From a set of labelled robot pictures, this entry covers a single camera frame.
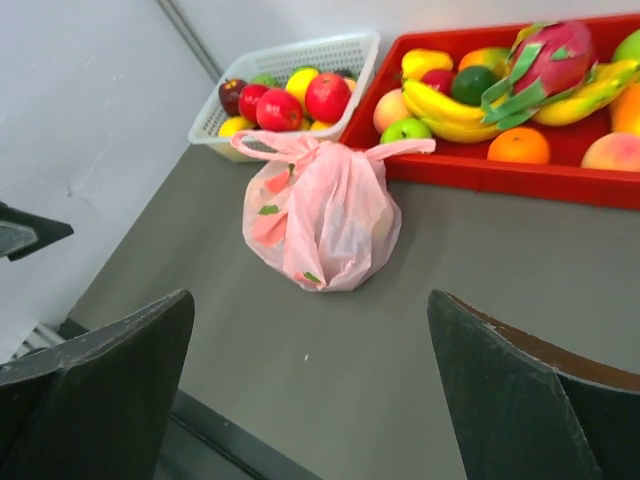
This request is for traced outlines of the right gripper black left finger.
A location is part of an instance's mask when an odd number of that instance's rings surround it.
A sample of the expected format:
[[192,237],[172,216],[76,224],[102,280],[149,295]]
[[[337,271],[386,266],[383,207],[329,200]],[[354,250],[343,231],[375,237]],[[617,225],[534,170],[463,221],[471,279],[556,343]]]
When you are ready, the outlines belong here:
[[3,364],[2,478],[153,478],[193,324],[176,291]]

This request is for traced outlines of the pink plastic bag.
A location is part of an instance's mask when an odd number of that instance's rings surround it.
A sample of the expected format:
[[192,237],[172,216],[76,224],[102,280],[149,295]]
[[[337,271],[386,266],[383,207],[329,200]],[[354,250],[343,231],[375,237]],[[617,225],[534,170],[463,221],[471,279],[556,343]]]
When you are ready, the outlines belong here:
[[[268,151],[247,145],[249,135]],[[388,190],[385,161],[436,149],[431,138],[360,151],[309,134],[267,131],[240,131],[230,144],[265,163],[245,191],[246,245],[311,292],[351,291],[386,264],[402,214]]]

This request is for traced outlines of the orange fruit in tray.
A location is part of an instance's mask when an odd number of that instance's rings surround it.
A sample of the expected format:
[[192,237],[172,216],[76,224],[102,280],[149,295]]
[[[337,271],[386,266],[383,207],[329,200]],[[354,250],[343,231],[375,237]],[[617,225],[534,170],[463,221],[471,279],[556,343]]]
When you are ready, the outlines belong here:
[[538,130],[517,127],[504,131],[491,142],[487,159],[544,165],[550,162],[551,147],[546,137]]

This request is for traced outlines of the pink dragon fruit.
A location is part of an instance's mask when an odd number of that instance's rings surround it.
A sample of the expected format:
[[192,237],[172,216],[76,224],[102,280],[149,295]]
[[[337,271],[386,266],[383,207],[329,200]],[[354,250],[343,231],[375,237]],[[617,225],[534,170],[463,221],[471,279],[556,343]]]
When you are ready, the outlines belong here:
[[591,30],[582,21],[523,28],[507,57],[505,77],[481,96],[483,121],[500,130],[524,123],[590,80],[596,63]]

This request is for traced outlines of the peach right in tray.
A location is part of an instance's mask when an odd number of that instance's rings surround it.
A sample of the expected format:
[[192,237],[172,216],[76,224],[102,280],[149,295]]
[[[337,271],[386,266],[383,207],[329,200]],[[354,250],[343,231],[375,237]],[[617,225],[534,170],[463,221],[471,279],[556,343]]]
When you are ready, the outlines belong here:
[[639,142],[639,136],[632,133],[607,134],[587,149],[581,167],[638,173]]

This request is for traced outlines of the yellow banana bunch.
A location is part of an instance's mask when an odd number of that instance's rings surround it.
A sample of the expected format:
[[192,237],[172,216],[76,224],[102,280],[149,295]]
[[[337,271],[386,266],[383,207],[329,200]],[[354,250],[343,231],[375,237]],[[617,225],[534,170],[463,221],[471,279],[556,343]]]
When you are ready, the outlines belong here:
[[418,80],[405,81],[402,96],[408,110],[434,135],[449,142],[473,144],[493,139],[528,120],[550,127],[577,123],[611,104],[638,78],[637,60],[598,64],[594,78],[568,97],[497,122],[487,121],[481,108],[462,104]]

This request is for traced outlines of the green apple in tray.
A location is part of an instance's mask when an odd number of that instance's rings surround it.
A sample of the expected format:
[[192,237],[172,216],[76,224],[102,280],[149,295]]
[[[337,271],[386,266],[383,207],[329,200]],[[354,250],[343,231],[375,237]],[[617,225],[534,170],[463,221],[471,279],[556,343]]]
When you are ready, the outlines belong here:
[[402,140],[429,139],[432,133],[429,127],[416,118],[404,118],[392,123],[381,134],[380,144],[388,144]]

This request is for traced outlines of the orange yellow mango right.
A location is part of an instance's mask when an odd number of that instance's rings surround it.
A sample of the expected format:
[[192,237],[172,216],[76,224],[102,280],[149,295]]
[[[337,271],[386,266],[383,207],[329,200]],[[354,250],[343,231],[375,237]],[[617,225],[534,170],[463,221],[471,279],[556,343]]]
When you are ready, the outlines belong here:
[[626,88],[610,105],[611,130],[618,133],[640,133],[640,84]]

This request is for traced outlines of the dark green lime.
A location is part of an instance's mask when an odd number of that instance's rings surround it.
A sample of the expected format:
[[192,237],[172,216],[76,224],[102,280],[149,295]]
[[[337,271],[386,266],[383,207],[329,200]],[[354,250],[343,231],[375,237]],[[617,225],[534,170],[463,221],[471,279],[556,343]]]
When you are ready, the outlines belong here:
[[479,106],[483,93],[497,83],[499,77],[484,66],[469,66],[460,70],[451,86],[451,97],[463,104]]

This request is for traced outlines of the red strawberry in tray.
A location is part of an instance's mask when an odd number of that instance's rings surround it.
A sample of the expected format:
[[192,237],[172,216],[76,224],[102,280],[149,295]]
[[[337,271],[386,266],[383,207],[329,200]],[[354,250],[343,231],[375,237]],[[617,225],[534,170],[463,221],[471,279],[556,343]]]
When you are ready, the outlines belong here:
[[432,69],[427,71],[420,81],[436,91],[449,96],[455,73],[446,69]]

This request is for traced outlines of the red apple left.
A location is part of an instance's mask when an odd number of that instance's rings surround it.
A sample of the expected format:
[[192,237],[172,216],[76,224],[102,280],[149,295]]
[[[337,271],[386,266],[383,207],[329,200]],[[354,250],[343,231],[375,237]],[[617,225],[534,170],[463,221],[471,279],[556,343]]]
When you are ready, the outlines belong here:
[[240,92],[238,110],[242,117],[257,124],[257,105],[262,96],[270,90],[269,86],[252,83],[246,85]]

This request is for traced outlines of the yellow bell pepper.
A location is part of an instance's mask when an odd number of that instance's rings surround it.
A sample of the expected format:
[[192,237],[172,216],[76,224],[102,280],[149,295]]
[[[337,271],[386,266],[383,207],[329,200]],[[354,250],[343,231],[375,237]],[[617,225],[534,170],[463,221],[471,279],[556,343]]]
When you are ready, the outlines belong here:
[[438,50],[416,48],[408,51],[401,60],[401,78],[420,80],[431,70],[452,71],[452,57]]

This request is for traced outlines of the green apple in basket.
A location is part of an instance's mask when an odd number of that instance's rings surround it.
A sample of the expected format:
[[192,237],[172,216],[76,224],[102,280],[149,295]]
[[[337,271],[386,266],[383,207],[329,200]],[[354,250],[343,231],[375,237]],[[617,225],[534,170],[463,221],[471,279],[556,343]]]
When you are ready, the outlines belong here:
[[276,77],[270,74],[259,74],[254,76],[251,81],[251,84],[259,84],[264,85],[269,88],[277,88],[279,86],[279,82]]

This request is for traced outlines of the yellow lemon in basket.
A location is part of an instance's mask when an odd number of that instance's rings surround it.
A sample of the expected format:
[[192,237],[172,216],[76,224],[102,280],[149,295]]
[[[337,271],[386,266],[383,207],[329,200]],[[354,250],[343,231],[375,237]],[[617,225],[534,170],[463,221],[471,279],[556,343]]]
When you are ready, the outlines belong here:
[[310,83],[319,74],[320,71],[314,67],[300,67],[293,72],[286,83],[285,90],[298,100],[304,113],[307,113],[305,106],[306,92]]

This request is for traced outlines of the white perforated plastic basket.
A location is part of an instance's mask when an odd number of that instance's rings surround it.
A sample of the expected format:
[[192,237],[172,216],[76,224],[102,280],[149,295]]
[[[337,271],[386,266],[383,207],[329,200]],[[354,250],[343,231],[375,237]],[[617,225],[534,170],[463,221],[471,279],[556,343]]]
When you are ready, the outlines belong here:
[[[233,61],[217,82],[226,79],[249,80],[258,74],[270,74],[283,83],[297,67],[314,66],[322,71],[348,69],[357,75],[356,86],[341,119],[328,129],[312,131],[320,140],[337,141],[346,129],[354,111],[374,78],[381,35],[364,31],[289,43],[245,53]],[[217,135],[228,118],[214,90],[197,114],[188,134],[189,142],[210,148],[235,163],[252,159],[239,153],[227,138]]]

